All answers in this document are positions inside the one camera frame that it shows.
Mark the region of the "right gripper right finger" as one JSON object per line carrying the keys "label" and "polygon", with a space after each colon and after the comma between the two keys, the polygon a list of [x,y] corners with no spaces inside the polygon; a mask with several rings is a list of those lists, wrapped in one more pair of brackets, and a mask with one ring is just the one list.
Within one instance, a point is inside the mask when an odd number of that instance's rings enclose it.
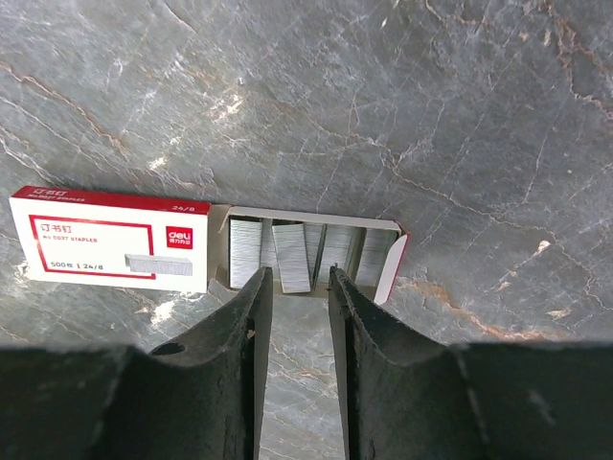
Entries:
{"label": "right gripper right finger", "polygon": [[329,274],[349,459],[608,459],[608,342],[443,345]]}

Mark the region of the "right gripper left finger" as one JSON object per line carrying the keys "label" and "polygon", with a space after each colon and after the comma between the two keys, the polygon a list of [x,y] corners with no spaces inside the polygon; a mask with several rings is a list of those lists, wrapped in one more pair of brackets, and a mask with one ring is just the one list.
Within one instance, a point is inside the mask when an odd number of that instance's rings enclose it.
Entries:
{"label": "right gripper left finger", "polygon": [[255,459],[272,272],[150,352],[124,344],[5,347],[5,459]]}

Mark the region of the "red white staple box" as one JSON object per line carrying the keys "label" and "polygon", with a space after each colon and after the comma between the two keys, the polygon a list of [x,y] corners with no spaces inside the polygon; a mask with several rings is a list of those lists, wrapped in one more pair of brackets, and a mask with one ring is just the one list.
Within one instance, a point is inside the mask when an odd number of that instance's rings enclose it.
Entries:
{"label": "red white staple box", "polygon": [[328,285],[315,286],[315,258],[323,226],[334,224],[358,228],[346,273],[355,284],[366,231],[394,233],[377,285],[358,285],[381,304],[391,295],[410,238],[394,220],[49,187],[23,187],[10,205],[30,277],[53,283],[204,293],[218,282],[237,290],[229,283],[230,220],[252,219],[262,222],[260,268],[271,269],[280,294],[272,225],[304,225],[311,290],[287,295],[323,297]]}

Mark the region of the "staple strip in box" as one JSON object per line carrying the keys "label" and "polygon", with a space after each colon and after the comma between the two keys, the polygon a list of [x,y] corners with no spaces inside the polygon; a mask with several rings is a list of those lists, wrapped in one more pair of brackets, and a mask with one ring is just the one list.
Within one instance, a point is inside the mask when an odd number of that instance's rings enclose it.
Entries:
{"label": "staple strip in box", "polygon": [[347,225],[325,224],[315,258],[315,286],[329,282],[329,270],[335,266],[351,272],[352,256],[358,241],[358,228]]}
{"label": "staple strip in box", "polygon": [[232,218],[229,234],[230,288],[242,288],[261,265],[262,222]]}
{"label": "staple strip in box", "polygon": [[368,229],[355,281],[360,286],[375,287],[385,264],[387,251],[394,241],[394,233],[382,229]]}

